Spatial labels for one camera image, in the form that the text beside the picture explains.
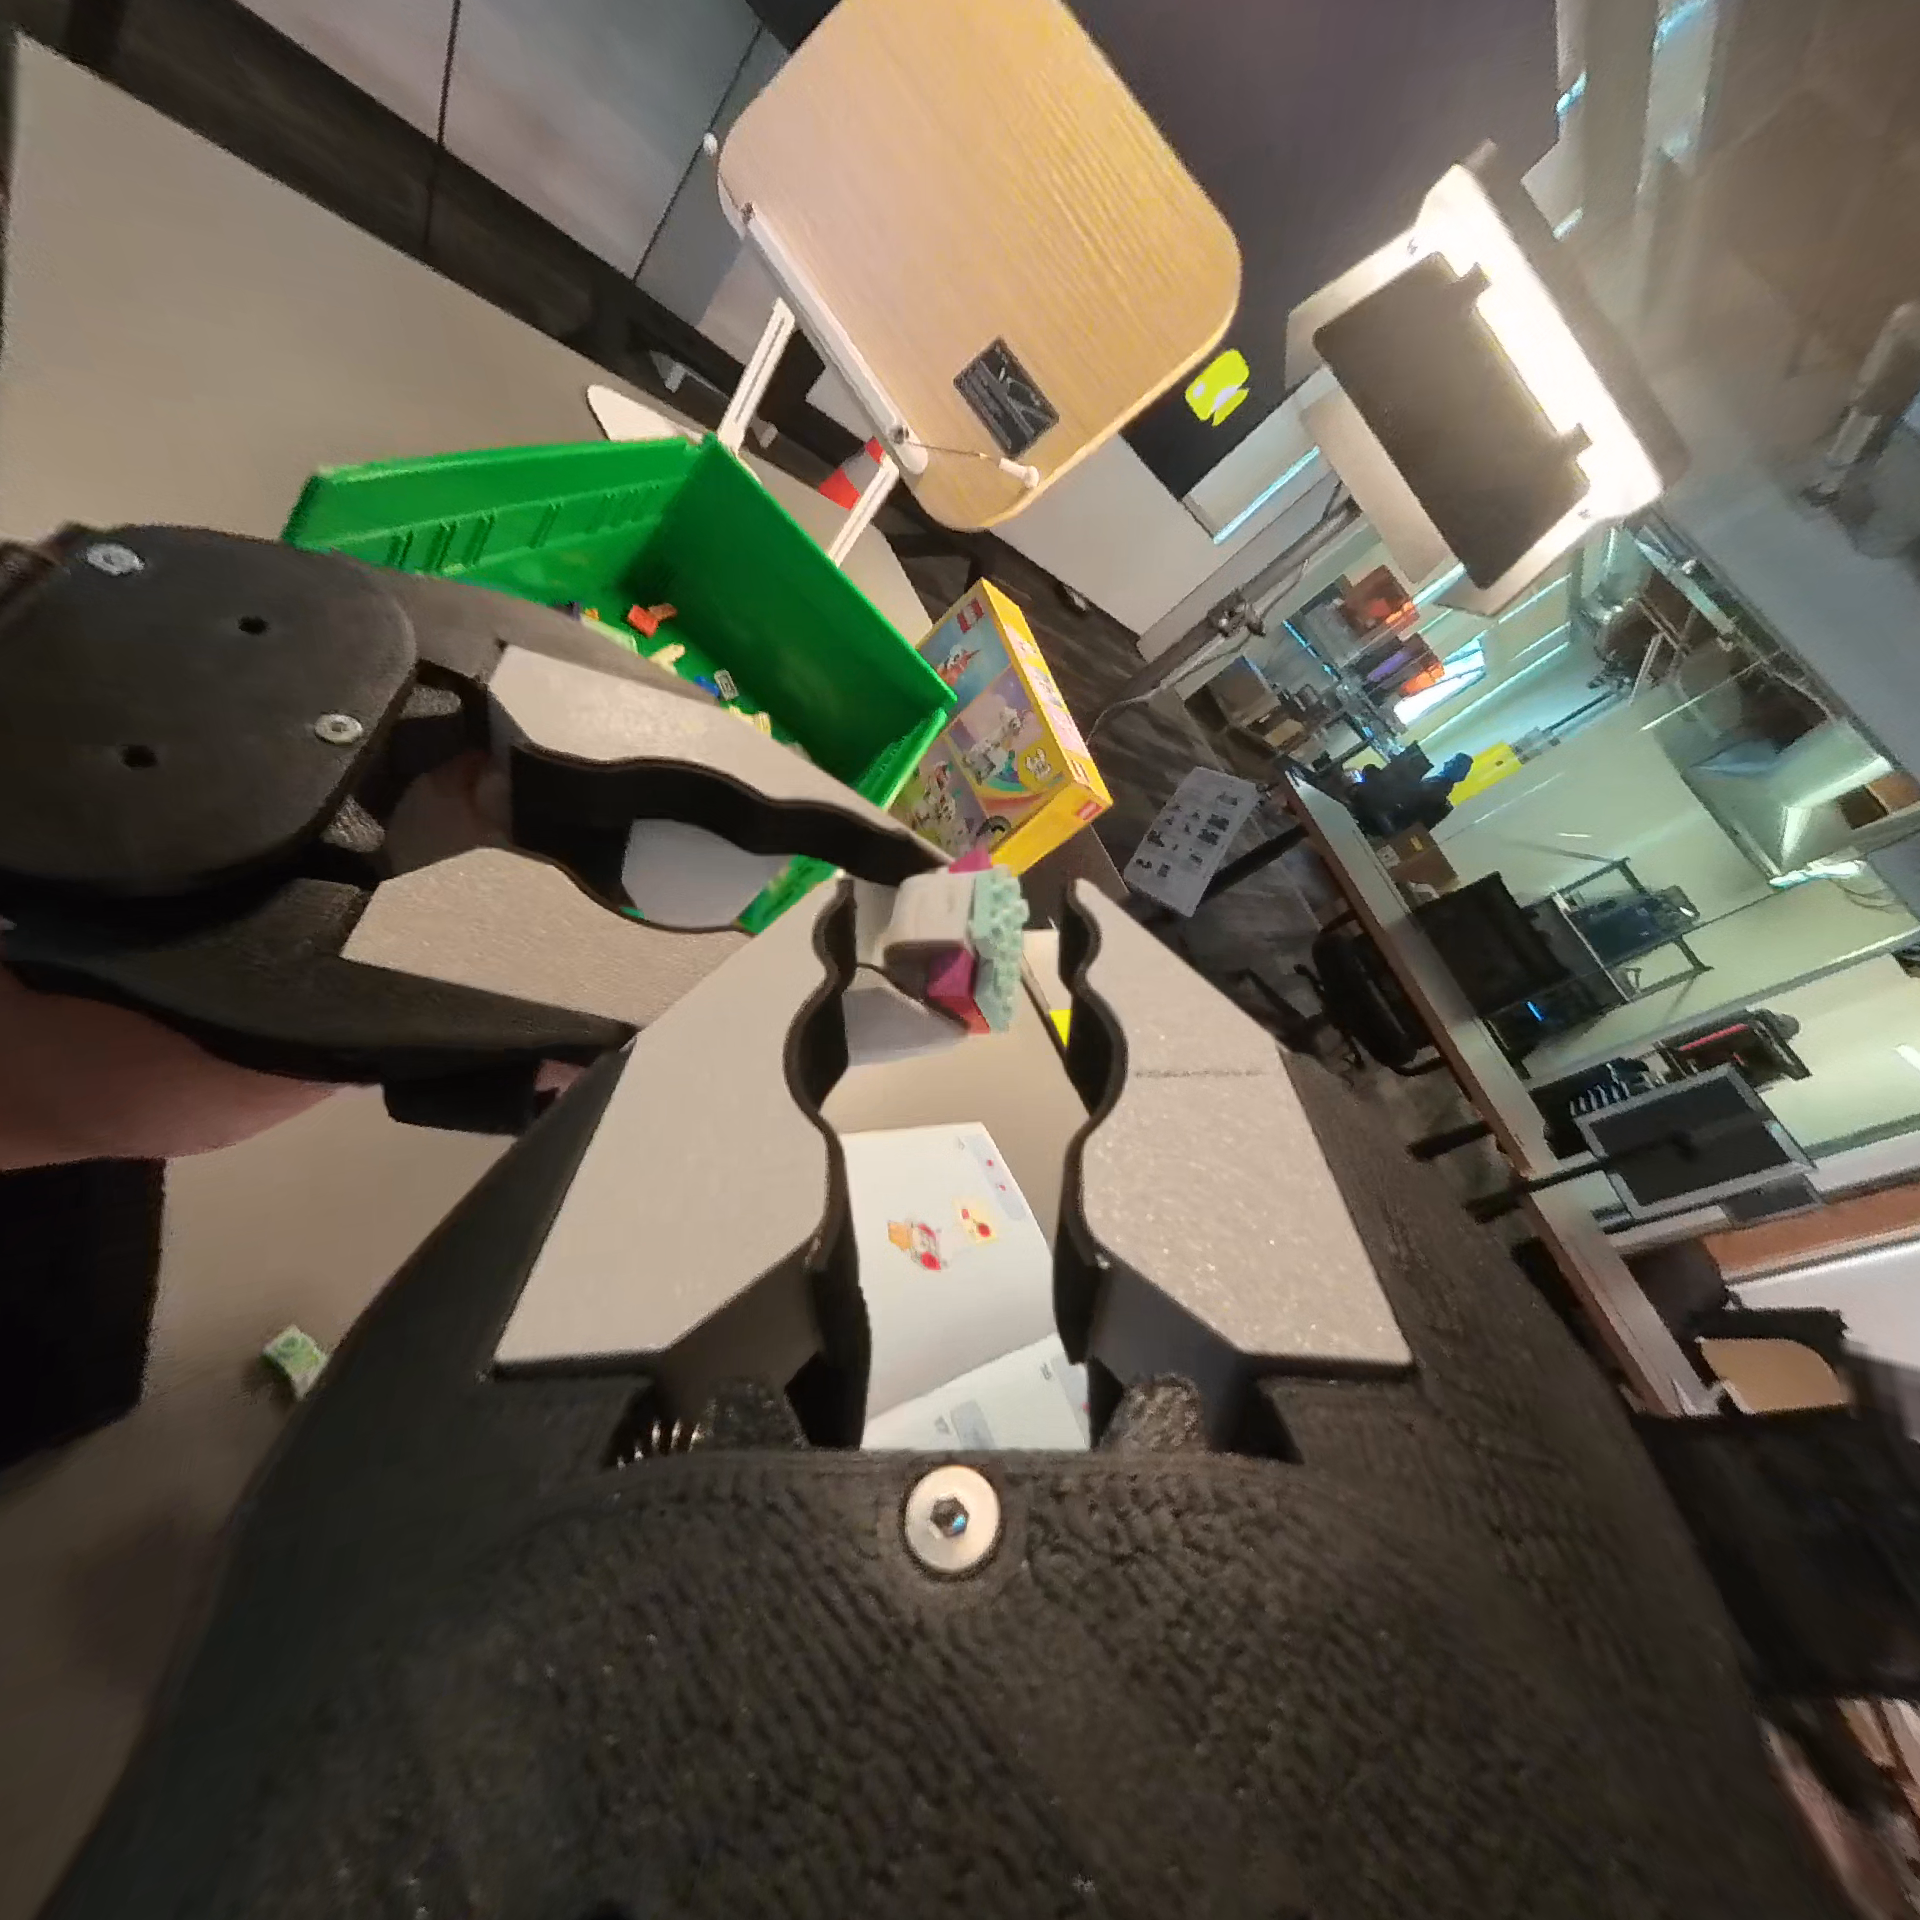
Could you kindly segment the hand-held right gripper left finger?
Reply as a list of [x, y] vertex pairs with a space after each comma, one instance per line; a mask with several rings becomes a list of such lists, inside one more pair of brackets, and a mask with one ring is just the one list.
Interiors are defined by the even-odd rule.
[[691, 1424], [731, 1382], [852, 1449], [873, 1333], [843, 1144], [852, 881], [819, 887], [637, 1032], [497, 1343], [511, 1375], [649, 1375]]

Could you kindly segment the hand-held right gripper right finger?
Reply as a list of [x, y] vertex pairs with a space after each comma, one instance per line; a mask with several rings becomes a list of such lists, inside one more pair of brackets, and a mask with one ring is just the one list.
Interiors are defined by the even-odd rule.
[[1280, 1040], [1087, 880], [1063, 901], [1068, 1144], [1053, 1318], [1125, 1388], [1392, 1379], [1409, 1340]]

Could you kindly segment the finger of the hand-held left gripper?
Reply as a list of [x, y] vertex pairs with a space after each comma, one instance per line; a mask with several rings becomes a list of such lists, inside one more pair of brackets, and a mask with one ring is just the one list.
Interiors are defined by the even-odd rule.
[[643, 1029], [748, 944], [615, 911], [546, 859], [472, 847], [380, 881], [343, 960]]
[[901, 884], [947, 865], [876, 801], [697, 692], [507, 648], [487, 686], [512, 841], [615, 884], [636, 825], [683, 825], [772, 859]]

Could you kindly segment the pile of lego pieces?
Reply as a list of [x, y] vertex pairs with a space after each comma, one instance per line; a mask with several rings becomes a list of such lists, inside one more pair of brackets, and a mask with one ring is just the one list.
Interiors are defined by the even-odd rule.
[[682, 614], [674, 605], [632, 605], [621, 620], [611, 620], [593, 605], [568, 600], [560, 603], [560, 613], [712, 697], [760, 736], [780, 739], [775, 717], [748, 699], [731, 672], [689, 648], [680, 624]]

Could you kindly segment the green plastic bin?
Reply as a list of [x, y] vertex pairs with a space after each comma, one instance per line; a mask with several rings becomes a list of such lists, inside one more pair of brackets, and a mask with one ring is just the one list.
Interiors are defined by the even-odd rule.
[[911, 761], [953, 707], [933, 667], [719, 438], [322, 469], [283, 533], [293, 545], [361, 564], [373, 587], [399, 600], [420, 677], [461, 697], [472, 752], [492, 761], [507, 811], [507, 843], [493, 847], [546, 859], [594, 901], [661, 927], [752, 937], [819, 887], [852, 876], [802, 857], [778, 865], [673, 822], [632, 830], [615, 884], [521, 851], [490, 721], [490, 681], [507, 648], [621, 679], [652, 667], [673, 691], [697, 692], [560, 603], [611, 620], [632, 605], [674, 605], [689, 648], [731, 672], [775, 717], [775, 742], [888, 814]]

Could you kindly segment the instruction booklet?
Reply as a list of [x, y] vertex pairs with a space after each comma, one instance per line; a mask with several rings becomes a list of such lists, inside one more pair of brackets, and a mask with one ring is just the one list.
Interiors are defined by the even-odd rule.
[[1089, 1374], [1053, 1324], [1051, 1245], [979, 1123], [843, 1139], [871, 1328], [868, 1452], [1081, 1452]]

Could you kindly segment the small multicoloured lego model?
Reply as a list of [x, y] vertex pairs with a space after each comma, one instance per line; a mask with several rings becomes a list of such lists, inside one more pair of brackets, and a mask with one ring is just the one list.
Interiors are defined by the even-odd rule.
[[1017, 1022], [1028, 908], [1020, 876], [963, 854], [901, 884], [852, 880], [855, 992], [888, 1045], [1001, 1035]]

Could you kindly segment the yellow lego set box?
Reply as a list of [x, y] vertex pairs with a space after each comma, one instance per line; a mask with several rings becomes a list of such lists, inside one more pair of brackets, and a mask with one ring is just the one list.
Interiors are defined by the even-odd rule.
[[948, 857], [1028, 873], [1114, 805], [1025, 613], [994, 582], [973, 582], [919, 654], [955, 707], [893, 798], [903, 825]]

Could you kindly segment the person's left hand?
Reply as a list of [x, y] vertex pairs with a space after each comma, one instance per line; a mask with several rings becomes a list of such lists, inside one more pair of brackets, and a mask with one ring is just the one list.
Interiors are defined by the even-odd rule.
[[2, 1169], [179, 1161], [317, 1108], [335, 1086], [220, 1060], [122, 1006], [2, 973]]

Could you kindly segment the black office chair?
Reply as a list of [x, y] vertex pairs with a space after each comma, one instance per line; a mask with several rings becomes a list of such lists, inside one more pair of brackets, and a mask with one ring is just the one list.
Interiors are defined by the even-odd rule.
[[1352, 904], [1315, 932], [1307, 960], [1295, 972], [1307, 983], [1324, 1022], [1345, 1037], [1354, 1059], [1399, 1079], [1450, 1070], [1426, 1020]]

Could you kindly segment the stack of closed instruction booklets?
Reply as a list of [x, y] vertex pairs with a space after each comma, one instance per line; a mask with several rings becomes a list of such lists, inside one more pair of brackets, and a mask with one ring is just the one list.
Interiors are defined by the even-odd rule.
[[1192, 918], [1263, 795], [1259, 781], [1193, 766], [1121, 865], [1128, 891]]

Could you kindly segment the black equipment case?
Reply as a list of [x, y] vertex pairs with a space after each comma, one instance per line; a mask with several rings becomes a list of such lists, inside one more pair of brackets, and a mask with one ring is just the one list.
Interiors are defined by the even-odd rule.
[[1629, 1096], [1585, 1094], [1570, 1123], [1619, 1206], [1636, 1222], [1804, 1181], [1813, 1172], [1805, 1147], [1732, 1063]]

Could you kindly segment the studio light panel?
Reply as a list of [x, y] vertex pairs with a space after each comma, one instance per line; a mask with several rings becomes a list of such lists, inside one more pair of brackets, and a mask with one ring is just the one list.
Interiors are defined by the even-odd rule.
[[1689, 449], [1517, 167], [1484, 141], [1295, 308], [1312, 441], [1415, 582], [1492, 616], [1641, 516]]

